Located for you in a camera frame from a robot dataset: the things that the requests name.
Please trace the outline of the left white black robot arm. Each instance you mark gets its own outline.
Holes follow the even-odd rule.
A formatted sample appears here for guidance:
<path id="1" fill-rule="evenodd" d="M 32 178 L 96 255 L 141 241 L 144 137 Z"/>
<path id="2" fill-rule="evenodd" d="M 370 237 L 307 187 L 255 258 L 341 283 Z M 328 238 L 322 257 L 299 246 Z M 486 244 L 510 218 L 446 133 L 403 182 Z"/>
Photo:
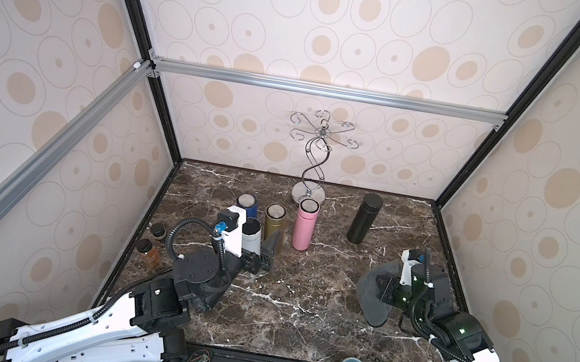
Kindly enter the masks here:
<path id="1" fill-rule="evenodd" d="M 194 224 L 208 232 L 213 251 L 179 256 L 174 250 L 174 240 L 183 228 Z M 232 235 L 242 237 L 243 230 L 239 226 L 229 228 L 224 221 L 213 226 L 198 218 L 181 220 L 165 237 L 165 247 L 173 261 L 169 272 L 124 287 L 83 318 L 59 327 L 44 326 L 40 332 L 31 331 L 28 335 L 19 333 L 16 339 L 1 338 L 0 355 L 23 348 L 38 351 L 39 344 L 64 335 L 73 337 L 66 343 L 68 346 L 78 346 L 87 342 L 80 336 L 83 332 L 91 340 L 112 331 L 127 339 L 133 333 L 164 332 L 187 324 L 191 308 L 199 312 L 212 310 L 240 272 L 257 274 L 270 270 L 283 237 L 281 231 L 275 232 L 260 245 L 259 252 L 242 249 L 236 256 L 227 251 L 233 244 Z"/>

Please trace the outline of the grey wiping cloth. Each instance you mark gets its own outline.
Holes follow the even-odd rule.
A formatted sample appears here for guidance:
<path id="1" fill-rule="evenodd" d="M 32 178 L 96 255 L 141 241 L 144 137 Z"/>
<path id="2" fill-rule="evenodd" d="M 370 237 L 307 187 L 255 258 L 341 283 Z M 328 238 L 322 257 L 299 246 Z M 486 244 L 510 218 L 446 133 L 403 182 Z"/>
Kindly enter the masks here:
<path id="1" fill-rule="evenodd" d="M 387 277 L 399 276 L 402 271 L 398 259 L 377 266 L 359 278 L 357 283 L 357 299 L 369 326 L 382 327 L 388 319 L 391 306 L 379 298 L 379 287 L 376 278 L 381 275 Z"/>

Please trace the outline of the black thermos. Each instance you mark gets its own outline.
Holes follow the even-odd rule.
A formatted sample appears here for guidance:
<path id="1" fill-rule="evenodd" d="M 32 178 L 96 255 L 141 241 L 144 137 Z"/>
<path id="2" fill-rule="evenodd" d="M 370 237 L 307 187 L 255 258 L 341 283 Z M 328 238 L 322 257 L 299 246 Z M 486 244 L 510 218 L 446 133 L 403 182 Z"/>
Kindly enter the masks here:
<path id="1" fill-rule="evenodd" d="M 364 241 L 381 208 L 383 208 L 383 202 L 383 198 L 379 194 L 368 193 L 365 195 L 346 233 L 348 242 L 360 244 Z"/>

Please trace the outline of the white thermos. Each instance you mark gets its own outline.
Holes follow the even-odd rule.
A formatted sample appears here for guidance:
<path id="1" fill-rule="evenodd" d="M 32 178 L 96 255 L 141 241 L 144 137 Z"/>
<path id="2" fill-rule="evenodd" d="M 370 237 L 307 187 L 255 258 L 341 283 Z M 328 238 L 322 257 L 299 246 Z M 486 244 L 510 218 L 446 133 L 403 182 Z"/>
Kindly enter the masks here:
<path id="1" fill-rule="evenodd" d="M 261 223 L 255 217 L 248 216 L 246 223 L 242 226 L 242 251 L 260 255 L 261 252 Z"/>

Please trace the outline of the pink thermos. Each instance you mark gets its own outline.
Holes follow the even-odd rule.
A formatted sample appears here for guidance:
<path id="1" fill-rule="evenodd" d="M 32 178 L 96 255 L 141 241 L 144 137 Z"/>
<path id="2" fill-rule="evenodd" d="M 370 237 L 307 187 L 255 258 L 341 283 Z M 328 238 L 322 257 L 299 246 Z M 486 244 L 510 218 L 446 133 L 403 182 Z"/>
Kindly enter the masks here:
<path id="1" fill-rule="evenodd" d="M 295 250 L 304 251 L 309 248 L 319 211 L 320 204 L 313 198 L 305 198 L 300 202 L 292 234 L 292 246 Z"/>

